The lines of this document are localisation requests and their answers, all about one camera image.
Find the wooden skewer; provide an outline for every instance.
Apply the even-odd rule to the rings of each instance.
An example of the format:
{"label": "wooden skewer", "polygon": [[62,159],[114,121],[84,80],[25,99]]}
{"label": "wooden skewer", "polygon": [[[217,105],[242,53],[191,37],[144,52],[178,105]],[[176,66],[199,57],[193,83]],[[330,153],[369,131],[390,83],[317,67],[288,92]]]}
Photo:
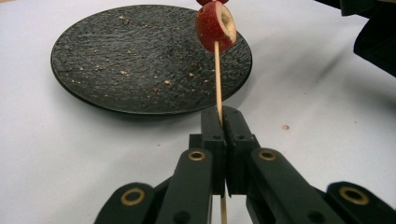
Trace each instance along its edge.
{"label": "wooden skewer", "polygon": [[[216,105],[219,113],[219,120],[222,126],[222,100],[221,100],[221,78],[220,78],[220,53],[219,42],[215,41],[215,68],[216,68]],[[227,199],[220,196],[221,224],[227,224]]]}
{"label": "wooden skewer", "polygon": [[215,66],[216,66],[216,102],[219,113],[219,120],[222,126],[222,100],[221,100],[221,78],[220,78],[220,53],[219,42],[215,41]]}

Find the white table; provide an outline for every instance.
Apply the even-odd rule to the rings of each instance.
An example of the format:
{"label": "white table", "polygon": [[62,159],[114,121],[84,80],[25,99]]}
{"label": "white table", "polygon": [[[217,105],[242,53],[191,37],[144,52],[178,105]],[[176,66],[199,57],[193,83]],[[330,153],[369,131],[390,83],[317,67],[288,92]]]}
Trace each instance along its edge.
{"label": "white table", "polygon": [[[82,103],[50,68],[61,33],[94,13],[186,0],[0,4],[0,223],[93,223],[118,187],[171,176],[200,113],[134,119]],[[367,22],[308,0],[230,0],[253,68],[224,104],[243,112],[262,147],[283,153],[314,187],[361,185],[396,206],[396,78],[355,55]],[[229,223],[251,223],[245,197]],[[219,223],[219,200],[213,222]]]}

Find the red food piece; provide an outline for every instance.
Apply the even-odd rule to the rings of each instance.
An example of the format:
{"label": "red food piece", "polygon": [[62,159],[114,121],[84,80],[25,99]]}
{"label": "red food piece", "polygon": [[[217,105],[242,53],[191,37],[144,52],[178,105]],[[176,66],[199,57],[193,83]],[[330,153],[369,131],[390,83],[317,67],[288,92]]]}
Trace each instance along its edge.
{"label": "red food piece", "polygon": [[[212,2],[213,0],[197,0],[197,3],[199,3],[201,6],[204,6],[206,3]],[[226,4],[228,0],[218,0],[222,4]]]}
{"label": "red food piece", "polygon": [[201,7],[195,16],[195,28],[205,49],[214,52],[215,41],[219,51],[229,49],[236,42],[236,27],[230,10],[220,1]]}

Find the round black plate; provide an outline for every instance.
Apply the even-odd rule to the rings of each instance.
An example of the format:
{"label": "round black plate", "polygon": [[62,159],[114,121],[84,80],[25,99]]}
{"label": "round black plate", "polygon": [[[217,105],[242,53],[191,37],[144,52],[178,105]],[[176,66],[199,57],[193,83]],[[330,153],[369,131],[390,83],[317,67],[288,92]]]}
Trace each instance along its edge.
{"label": "round black plate", "polygon": [[[196,11],[142,5],[94,14],[67,29],[51,53],[52,71],[77,98],[135,115],[171,115],[216,103],[214,55],[194,28]],[[223,99],[246,82],[250,48],[221,53]]]}

